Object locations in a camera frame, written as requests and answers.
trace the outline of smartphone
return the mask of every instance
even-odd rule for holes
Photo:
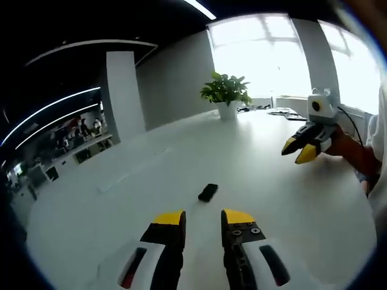
[[[209,202],[217,190],[218,185],[210,183],[203,189],[203,192],[199,194],[198,199],[200,201]]]

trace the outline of black object on table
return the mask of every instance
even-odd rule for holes
[[[48,178],[50,178],[52,181],[57,180],[59,178],[58,172],[56,171],[55,166],[51,167],[46,171],[46,174]]]
[[[75,157],[77,158],[79,164],[91,158],[89,148],[83,149],[82,151],[75,153]]]
[[[217,190],[218,185],[210,183],[203,189],[203,192],[199,194],[198,199],[200,201],[209,202]]]

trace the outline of desk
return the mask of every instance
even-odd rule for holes
[[[55,167],[56,172],[58,173],[59,176],[63,175],[64,173],[69,172],[70,170],[73,170],[75,166],[78,165],[78,162],[75,158],[75,154],[103,141],[108,138],[110,138],[112,135],[111,134],[104,134],[102,136],[92,138],[82,145],[68,151],[66,154],[63,154],[62,156],[54,159],[51,164],[48,164],[44,166],[44,172],[47,172],[52,167]]]
[[[30,254],[56,288],[72,289],[157,214],[184,209],[178,288],[228,289],[220,216],[232,208],[254,216],[315,278],[344,289],[376,244],[371,208],[341,158],[296,165],[296,154],[281,156],[303,123],[265,111],[222,122],[213,111],[115,145],[41,192],[28,225]],[[208,183],[218,192],[199,203]]]

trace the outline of led strip light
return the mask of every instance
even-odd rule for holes
[[[197,10],[199,10],[200,12],[202,12],[204,15],[206,15],[209,19],[211,20],[214,20],[216,19],[216,16],[214,14],[212,14],[206,7],[204,7],[203,5],[201,5],[199,2],[197,2],[196,0],[184,0],[186,1],[188,4],[194,6]]]
[[[1,145],[0,146],[3,146],[4,143],[7,141],[8,138],[10,138],[10,136],[17,130],[20,128],[20,126],[22,126],[25,122],[27,122],[30,118],[36,116],[38,113],[42,112],[43,110],[46,110],[47,108],[55,105],[55,104],[58,104],[60,103],[61,101],[64,101],[64,100],[67,100],[68,98],[72,98],[72,97],[75,97],[76,95],[81,95],[81,94],[84,94],[86,92],[91,92],[91,91],[95,91],[97,89],[100,89],[101,87],[98,86],[96,88],[93,88],[93,89],[87,89],[86,91],[82,91],[82,92],[77,92],[76,94],[73,94],[73,95],[69,95],[67,97],[64,97],[58,101],[55,101],[54,103],[51,103],[49,105],[47,105],[46,107],[43,107],[42,109],[36,111],[34,114],[30,115],[28,118],[24,119],[21,123],[19,123],[15,128],[12,129],[11,132],[8,133],[8,135],[4,138],[4,140],[2,141]]]

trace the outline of person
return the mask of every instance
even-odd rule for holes
[[[62,138],[61,148],[63,148],[65,152],[68,152],[70,149],[70,144],[68,143],[66,136],[63,136]]]
[[[98,135],[100,133],[101,126],[98,125],[98,122],[94,122],[93,126],[94,126],[94,131],[95,131],[96,135]]]
[[[332,136],[332,145],[327,154],[343,156],[357,171],[365,176],[380,174],[375,187],[368,195],[378,235],[387,231],[387,112],[386,82],[379,90],[379,116],[375,134],[369,145],[362,145],[345,134],[339,125]]]
[[[85,119],[82,119],[80,121],[80,131],[81,131],[82,135],[85,136],[85,137],[90,135],[90,130],[87,127],[87,125],[85,124]]]
[[[376,132],[376,124],[377,124],[377,115],[371,116],[368,123],[368,130],[367,130],[367,139],[366,139],[366,146],[371,145],[372,136]],[[374,174],[371,176],[367,176],[362,174],[361,172],[357,171],[355,169],[355,174],[357,179],[359,180],[360,184],[362,185],[362,188],[366,195],[368,196],[371,190],[375,187],[377,181],[380,178],[379,174]]]
[[[74,137],[79,137],[80,136],[80,130],[77,128],[74,131]]]
[[[101,121],[98,118],[96,118],[94,121],[98,124],[99,128],[102,127],[102,123],[101,123]]]

